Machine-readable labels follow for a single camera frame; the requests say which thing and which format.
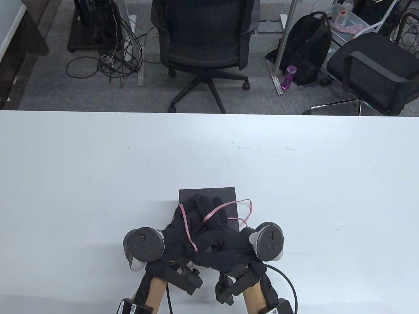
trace label sticker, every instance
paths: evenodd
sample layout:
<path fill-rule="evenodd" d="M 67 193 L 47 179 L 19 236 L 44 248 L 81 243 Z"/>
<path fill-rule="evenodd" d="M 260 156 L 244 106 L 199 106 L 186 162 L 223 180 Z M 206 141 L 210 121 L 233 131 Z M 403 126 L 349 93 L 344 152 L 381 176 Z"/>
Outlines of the label sticker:
<path fill-rule="evenodd" d="M 130 311 L 130 313 L 129 314 L 134 314 L 135 313 L 135 309 L 137 308 L 137 305 L 136 304 L 132 304 L 131 305 L 131 311 Z"/>
<path fill-rule="evenodd" d="M 272 309 L 267 314 L 278 314 L 278 310 L 276 308 Z"/>

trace forearm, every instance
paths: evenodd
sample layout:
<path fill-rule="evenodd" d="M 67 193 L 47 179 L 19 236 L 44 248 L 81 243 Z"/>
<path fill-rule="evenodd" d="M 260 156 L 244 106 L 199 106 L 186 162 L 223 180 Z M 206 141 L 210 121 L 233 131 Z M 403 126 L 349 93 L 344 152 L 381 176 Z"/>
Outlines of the forearm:
<path fill-rule="evenodd" d="M 248 314 L 258 314 L 261 310 L 270 310 L 262 293 L 261 282 L 243 292 Z"/>
<path fill-rule="evenodd" d="M 145 302 L 145 305 L 150 306 L 154 309 L 153 314 L 158 313 L 161 300 L 166 291 L 167 281 L 164 281 L 160 278 L 153 277 L 150 283 L 150 290 L 148 292 L 148 297 Z"/>

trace black battery pack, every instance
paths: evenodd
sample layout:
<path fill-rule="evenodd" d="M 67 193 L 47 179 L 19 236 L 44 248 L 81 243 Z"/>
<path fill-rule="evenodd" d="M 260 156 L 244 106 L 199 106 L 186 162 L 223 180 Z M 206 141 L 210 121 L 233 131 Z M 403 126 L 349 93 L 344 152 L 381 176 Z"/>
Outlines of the black battery pack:
<path fill-rule="evenodd" d="M 210 188 L 210 189 L 190 189 L 190 190 L 179 190 L 179 203 L 190 198 L 195 194 L 201 194 L 208 196 L 210 199 L 219 197 L 224 203 L 236 201 L 235 188 Z M 237 205 L 230 204 L 225 207 L 227 217 L 237 218 Z M 230 219 L 227 222 L 228 226 L 237 232 L 239 232 L 238 220 Z"/>
<path fill-rule="evenodd" d="M 147 305 L 134 304 L 130 298 L 124 298 L 119 303 L 116 314 L 153 314 L 154 309 Z"/>

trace pink string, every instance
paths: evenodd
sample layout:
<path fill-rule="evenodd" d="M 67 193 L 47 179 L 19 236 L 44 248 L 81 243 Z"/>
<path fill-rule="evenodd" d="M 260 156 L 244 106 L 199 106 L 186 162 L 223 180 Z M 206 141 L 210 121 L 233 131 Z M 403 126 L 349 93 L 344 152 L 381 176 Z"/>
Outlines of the pink string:
<path fill-rule="evenodd" d="M 245 218 L 245 219 L 242 219 L 242 218 L 235 218 L 235 217 L 230 217 L 230 218 L 228 218 L 228 219 L 234 219 L 234 220 L 240 220 L 240 221 L 242 221 L 242 223 L 240 224 L 240 226 L 241 225 L 243 225 L 243 224 L 245 224 L 246 225 L 246 227 L 247 227 L 247 220 L 249 219 L 249 217 L 250 217 L 250 215 L 252 214 L 252 211 L 253 211 L 253 204 L 252 204 L 252 201 L 250 200 L 250 199 L 244 199 L 244 200 L 241 200 L 241 201 L 232 201 L 232 202 L 227 202 L 227 203 L 224 203 L 224 204 L 221 204 L 220 206 L 218 206 L 218 207 L 216 207 L 216 208 L 214 208 L 208 215 L 206 215 L 205 217 L 204 217 L 204 220 L 203 220 L 203 222 L 206 222 L 208 219 L 210 219 L 217 211 L 219 211 L 221 208 L 223 208 L 223 207 L 226 207 L 226 206 L 228 206 L 228 205 L 230 205 L 230 204 L 234 204 L 234 203 L 241 203 L 241 202 L 244 202 L 244 201 L 249 201 L 249 203 L 250 203 L 250 213 L 249 213 L 249 215 L 247 215 L 247 217 Z M 188 239 L 189 239 L 189 242 L 192 244 L 192 246 L 194 247 L 194 249 L 195 249 L 195 252 L 198 252 L 198 248 L 197 248 L 197 246 L 195 245 L 195 243 L 193 243 L 193 241 L 192 241 L 192 239 L 191 239 L 191 235 L 189 234 L 189 228 L 188 228 L 188 222 L 187 222 L 187 220 L 186 220 L 186 212 L 185 212 L 185 208 L 183 207 L 183 205 L 182 204 L 178 204 L 179 205 L 179 207 L 181 208 L 181 211 L 182 211 L 182 216 L 183 216 L 183 218 L 184 218 L 184 223 L 185 223 L 185 230 L 186 230 L 186 235 L 188 236 Z"/>
<path fill-rule="evenodd" d="M 242 219 L 242 218 L 229 217 L 229 218 L 227 218 L 227 219 L 240 220 L 240 221 L 243 221 L 243 222 L 246 224 L 246 227 L 248 226 L 248 225 L 247 225 L 247 223 L 246 223 L 246 222 L 244 221 L 244 219 Z"/>
<path fill-rule="evenodd" d="M 197 246 L 195 245 L 195 243 L 192 242 L 191 235 L 189 234 L 189 228 L 188 228 L 188 222 L 186 220 L 185 208 L 183 207 L 182 204 L 178 204 L 178 205 L 181 208 L 182 216 L 184 217 L 186 235 L 188 236 L 189 241 L 191 242 L 192 246 L 194 247 L 195 252 L 198 252 Z"/>
<path fill-rule="evenodd" d="M 246 199 L 244 199 L 244 200 L 241 200 L 241 201 L 232 201 L 232 202 L 227 202 L 227 203 L 224 203 L 224 204 L 221 204 L 220 206 L 218 206 L 218 207 L 216 207 L 216 208 L 214 208 L 208 215 L 206 215 L 205 217 L 204 217 L 204 222 L 206 222 L 208 219 L 210 219 L 218 210 L 220 210 L 221 208 L 223 208 L 223 207 L 226 207 L 226 206 L 228 206 L 228 205 L 230 205 L 230 204 L 234 204 L 234 203 L 241 203 L 241 202 L 244 202 L 244 201 L 249 201 L 249 203 L 250 203 L 250 213 L 249 213 L 249 215 L 247 215 L 247 217 L 244 219 L 244 220 L 242 220 L 243 222 L 240 224 L 241 226 L 243 225 L 243 224 L 246 224 L 247 225 L 247 220 L 249 219 L 249 217 L 250 217 L 250 215 L 252 214 L 252 212 L 253 212 L 253 204 L 252 204 L 252 201 L 251 200 L 249 200 L 248 198 L 246 198 Z"/>

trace chair leg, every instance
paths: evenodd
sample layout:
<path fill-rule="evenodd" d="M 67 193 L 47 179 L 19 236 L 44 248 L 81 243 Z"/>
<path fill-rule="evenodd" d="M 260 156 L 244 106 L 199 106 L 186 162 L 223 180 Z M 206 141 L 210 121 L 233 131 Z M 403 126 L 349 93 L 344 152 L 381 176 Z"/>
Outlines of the chair leg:
<path fill-rule="evenodd" d="M 357 116 L 361 116 L 362 101 L 358 101 L 357 104 Z"/>
<path fill-rule="evenodd" d="M 225 108 L 224 108 L 224 106 L 222 104 L 222 101 L 220 99 L 220 96 L 217 93 L 217 89 L 215 88 L 215 85 L 214 85 L 213 81 L 210 80 L 210 81 L 207 82 L 207 84 L 208 84 L 209 89 L 211 90 L 212 95 L 215 98 L 215 101 L 217 102 L 218 107 L 221 110 L 221 113 L 225 113 Z"/>
<path fill-rule="evenodd" d="M 235 74 L 235 73 L 227 73 L 223 71 L 212 71 L 211 76 L 213 78 L 220 78 L 225 80 L 235 80 L 235 81 L 249 81 L 249 77 L 245 75 Z"/>
<path fill-rule="evenodd" d="M 188 94 L 191 90 L 193 90 L 200 82 L 201 80 L 198 77 L 194 78 L 192 82 L 190 82 L 184 89 L 182 89 L 182 91 L 179 94 L 177 94 L 175 98 L 173 98 L 173 100 L 170 102 L 170 107 L 168 111 L 170 113 L 175 113 L 176 112 L 175 104 L 179 100 L 181 100 L 184 96 L 186 96 L 186 94 Z"/>
<path fill-rule="evenodd" d="M 336 105 L 348 105 L 348 104 L 357 103 L 357 102 L 358 102 L 357 99 L 348 99 L 344 101 L 337 101 L 335 103 L 325 103 L 324 105 L 311 106 L 310 111 L 317 111 L 317 110 L 322 110 L 322 109 L 336 106 Z"/>

